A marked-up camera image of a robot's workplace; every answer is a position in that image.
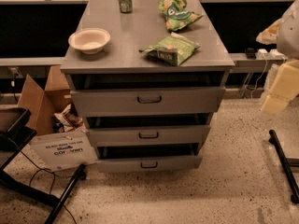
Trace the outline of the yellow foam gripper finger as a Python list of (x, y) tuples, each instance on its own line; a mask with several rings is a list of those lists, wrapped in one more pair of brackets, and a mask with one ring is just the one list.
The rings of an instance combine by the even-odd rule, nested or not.
[(278, 115), (299, 94), (299, 61), (290, 60), (278, 67), (261, 110)]

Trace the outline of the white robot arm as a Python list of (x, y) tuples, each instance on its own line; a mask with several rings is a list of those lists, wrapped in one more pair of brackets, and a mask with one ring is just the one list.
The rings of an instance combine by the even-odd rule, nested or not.
[(259, 33), (256, 41), (276, 44), (278, 52), (287, 57), (278, 68), (261, 107), (265, 114), (275, 116), (299, 94), (299, 0), (295, 0), (279, 20)]

